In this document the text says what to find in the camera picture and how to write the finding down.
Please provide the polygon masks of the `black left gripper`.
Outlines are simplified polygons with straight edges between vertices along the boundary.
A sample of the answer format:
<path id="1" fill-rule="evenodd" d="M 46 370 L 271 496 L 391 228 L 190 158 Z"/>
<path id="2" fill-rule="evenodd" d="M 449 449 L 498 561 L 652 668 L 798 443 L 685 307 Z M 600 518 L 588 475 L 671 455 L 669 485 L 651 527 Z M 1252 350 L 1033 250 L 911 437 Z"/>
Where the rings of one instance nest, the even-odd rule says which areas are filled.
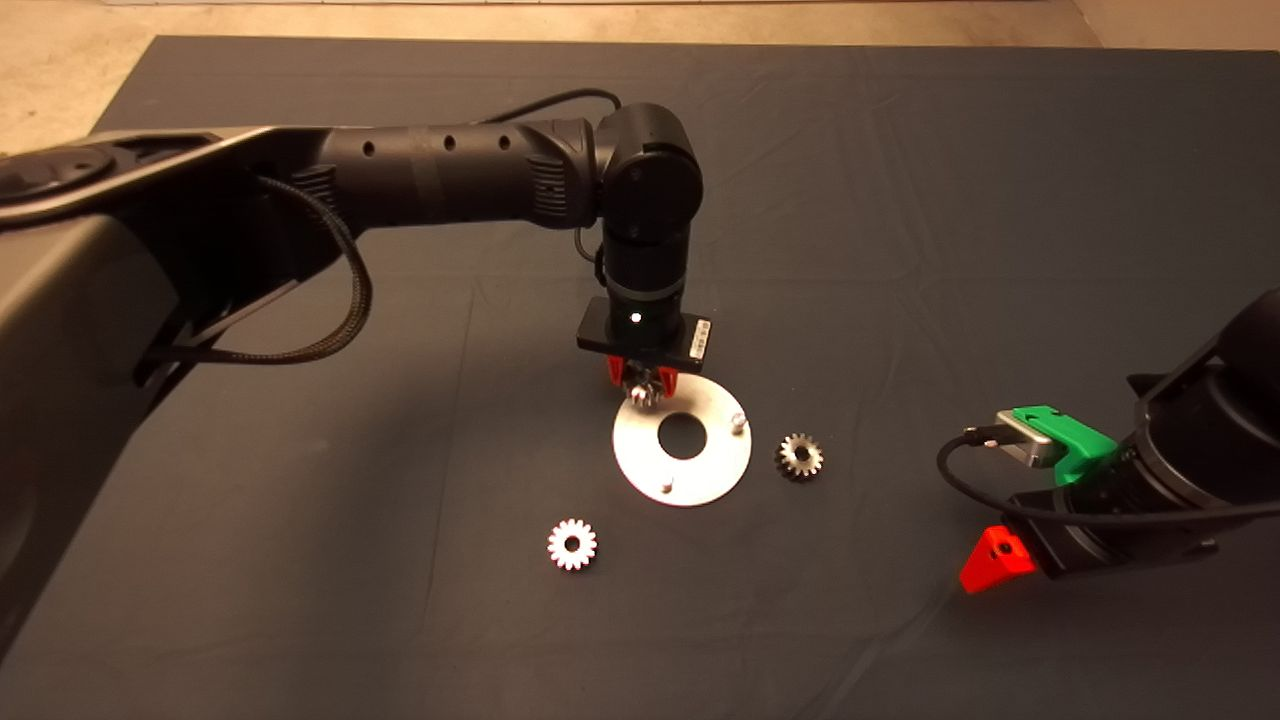
<path id="1" fill-rule="evenodd" d="M 608 356 L 617 387 L 628 386 L 628 360 L 659 368 L 662 396 L 673 397 L 680 372 L 703 372 L 712 331 L 712 319 L 685 313 L 677 295 L 641 301 L 609 292 L 589 301 L 577 346 Z"/>

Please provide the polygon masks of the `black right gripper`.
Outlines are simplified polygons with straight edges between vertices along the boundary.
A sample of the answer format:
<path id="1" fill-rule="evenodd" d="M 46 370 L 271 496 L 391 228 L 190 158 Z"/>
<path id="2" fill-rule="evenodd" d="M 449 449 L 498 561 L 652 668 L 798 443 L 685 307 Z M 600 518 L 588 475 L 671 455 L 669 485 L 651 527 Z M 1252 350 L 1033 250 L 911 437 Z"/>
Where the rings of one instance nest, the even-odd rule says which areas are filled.
<path id="1" fill-rule="evenodd" d="M 1052 489 L 1015 493 L 1020 509 L 1075 514 L 1151 514 L 1192 510 L 1138 457 L 1101 462 L 1082 479 Z M 1091 575 L 1190 562 L 1217 552 L 1221 525 L 1073 527 L 1010 516 L 987 527 L 959 573 L 969 594 L 993 589 L 1039 569 L 1050 578 Z"/>

